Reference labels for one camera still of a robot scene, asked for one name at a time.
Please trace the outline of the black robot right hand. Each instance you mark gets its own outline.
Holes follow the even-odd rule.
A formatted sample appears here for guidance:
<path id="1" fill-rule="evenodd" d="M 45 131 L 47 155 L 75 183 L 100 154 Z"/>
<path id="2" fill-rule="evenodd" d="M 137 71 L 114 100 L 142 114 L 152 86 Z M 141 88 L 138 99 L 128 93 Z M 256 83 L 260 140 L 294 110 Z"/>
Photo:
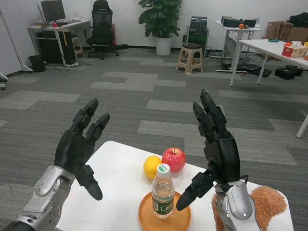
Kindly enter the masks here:
<path id="1" fill-rule="evenodd" d="M 177 201 L 181 211 L 197 197 L 202 198 L 216 183 L 229 183 L 240 179 L 240 158 L 236 141 L 227 130 L 227 120 L 222 109 L 217 106 L 206 90 L 200 94 L 202 105 L 193 103 L 193 111 L 198 129 L 205 137 L 204 153 L 208 161 L 205 172 L 199 172 Z"/>

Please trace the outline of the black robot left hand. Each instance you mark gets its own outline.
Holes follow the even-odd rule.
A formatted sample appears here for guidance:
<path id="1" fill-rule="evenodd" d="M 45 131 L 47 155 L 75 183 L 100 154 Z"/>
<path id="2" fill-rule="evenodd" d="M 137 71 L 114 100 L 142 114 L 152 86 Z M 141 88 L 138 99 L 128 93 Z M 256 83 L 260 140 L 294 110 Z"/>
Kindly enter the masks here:
<path id="1" fill-rule="evenodd" d="M 80 186 L 99 201 L 103 198 L 101 188 L 94 178 L 94 171 L 86 164 L 110 120 L 110 115 L 106 113 L 95 123 L 90 123 L 98 104 L 99 101 L 94 98 L 78 111 L 71 127 L 65 131 L 57 145 L 54 165 L 73 174 Z"/>

